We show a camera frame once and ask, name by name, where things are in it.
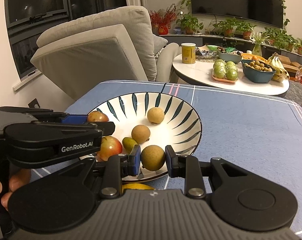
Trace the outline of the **large yellow citrus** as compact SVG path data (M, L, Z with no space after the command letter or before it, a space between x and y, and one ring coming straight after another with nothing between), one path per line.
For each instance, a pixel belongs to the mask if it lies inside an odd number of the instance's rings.
M122 185L122 194L125 190L154 190L154 188L142 183L129 183Z

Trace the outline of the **brown longan fruit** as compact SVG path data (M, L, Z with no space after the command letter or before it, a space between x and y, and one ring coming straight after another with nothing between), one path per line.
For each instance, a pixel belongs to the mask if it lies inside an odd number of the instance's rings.
M141 153L142 167L149 171L159 170L164 162L164 150L157 145L149 145Z

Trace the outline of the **red yellow apple in bowl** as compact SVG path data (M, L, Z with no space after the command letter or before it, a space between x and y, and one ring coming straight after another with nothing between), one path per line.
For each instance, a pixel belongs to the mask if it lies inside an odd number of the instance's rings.
M97 152L98 161L107 161L110 156L121 154L123 151L122 144L113 136L102 138L101 149Z

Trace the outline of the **small green fruit in bowl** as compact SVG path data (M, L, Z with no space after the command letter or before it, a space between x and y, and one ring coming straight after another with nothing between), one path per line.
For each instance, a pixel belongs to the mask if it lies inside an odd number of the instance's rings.
M138 145L138 143L131 137L125 137L122 140L122 145L126 150L126 153L130 154L132 149L135 147L135 145Z

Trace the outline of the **hand of operator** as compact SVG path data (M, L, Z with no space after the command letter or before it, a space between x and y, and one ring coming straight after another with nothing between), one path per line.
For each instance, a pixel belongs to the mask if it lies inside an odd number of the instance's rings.
M7 210L9 198L20 187L27 185L31 180L31 170L21 169L13 174L7 183L0 182L0 194L5 193L1 198L2 206Z

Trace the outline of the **brown longan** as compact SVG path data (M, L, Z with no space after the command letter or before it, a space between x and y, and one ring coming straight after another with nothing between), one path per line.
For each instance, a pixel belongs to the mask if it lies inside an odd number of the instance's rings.
M147 118L153 124L160 124L164 120L164 111L159 107L152 107L148 110Z
M150 129L145 125L137 125L131 131L131 137L138 144L142 144L149 140L150 138Z

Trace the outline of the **brown longan far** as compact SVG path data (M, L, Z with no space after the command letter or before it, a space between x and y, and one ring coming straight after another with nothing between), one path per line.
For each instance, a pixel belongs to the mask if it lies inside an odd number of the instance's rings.
M164 120L164 111L159 107L152 107L148 110L147 118L153 124L160 124Z

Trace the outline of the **blue striped tablecloth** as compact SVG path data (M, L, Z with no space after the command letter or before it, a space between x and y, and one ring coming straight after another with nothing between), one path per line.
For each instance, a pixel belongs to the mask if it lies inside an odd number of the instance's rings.
M212 87L107 81L61 110L86 114L110 98L133 92L172 94L196 109L203 133L195 156L201 161L221 157L291 190L298 200L291 228L302 238L302 109L297 103Z

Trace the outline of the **round white coffee table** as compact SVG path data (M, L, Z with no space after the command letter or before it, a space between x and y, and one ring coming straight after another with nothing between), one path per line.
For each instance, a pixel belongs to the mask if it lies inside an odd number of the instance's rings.
M239 79L235 83L214 80L212 78L212 62L196 61L195 64L184 64L182 63L182 55L180 54L174 58L172 65L178 77L191 85L211 86L271 96L285 95L289 89L288 80L284 80L281 83L273 80L269 81L269 83L253 83L244 76L242 63L236 64Z

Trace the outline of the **teal bowl of longans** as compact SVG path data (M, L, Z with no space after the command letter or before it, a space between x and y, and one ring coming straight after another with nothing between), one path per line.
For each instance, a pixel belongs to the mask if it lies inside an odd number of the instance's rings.
M244 76L253 83L269 83L275 74L275 69L258 60L241 60Z

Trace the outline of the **grey blue snack bowl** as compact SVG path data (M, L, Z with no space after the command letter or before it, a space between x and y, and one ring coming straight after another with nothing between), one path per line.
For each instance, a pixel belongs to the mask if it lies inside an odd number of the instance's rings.
M222 59L225 62L232 61L234 63L239 63L242 60L241 55L224 53L224 52L221 52L220 50L218 51L218 56L220 59Z

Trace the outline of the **yellow canister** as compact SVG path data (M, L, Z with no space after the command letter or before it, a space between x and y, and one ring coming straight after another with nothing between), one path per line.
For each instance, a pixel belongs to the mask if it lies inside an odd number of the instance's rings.
M182 43L182 63L184 64L194 64L195 59L195 50L196 44L195 43Z

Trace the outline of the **orange plate of fruit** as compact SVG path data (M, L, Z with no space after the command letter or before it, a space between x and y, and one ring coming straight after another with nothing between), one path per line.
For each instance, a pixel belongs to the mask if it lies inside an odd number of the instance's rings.
M245 59L245 60L257 60L257 61L260 61L260 62L263 62L263 63L267 62L266 59L264 59L262 56L259 56L259 55L254 55L254 54L249 54L249 53L242 53L241 56L242 56L242 59Z

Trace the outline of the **bunch of bananas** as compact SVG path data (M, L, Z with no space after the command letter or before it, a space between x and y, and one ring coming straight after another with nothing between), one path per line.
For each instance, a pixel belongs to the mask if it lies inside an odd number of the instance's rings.
M289 80L289 74L282 65L278 53L274 53L271 57L269 57L269 59L267 60L267 64L275 69L275 74L273 75L272 80L277 82Z

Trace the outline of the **potted plant left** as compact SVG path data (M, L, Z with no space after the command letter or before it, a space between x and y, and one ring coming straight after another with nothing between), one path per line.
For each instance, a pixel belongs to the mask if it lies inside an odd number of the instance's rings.
M176 24L179 24L181 29L187 35L193 35L195 33L200 33L200 31L204 28L203 23L199 22L196 17L193 17L190 14L183 14L176 20Z

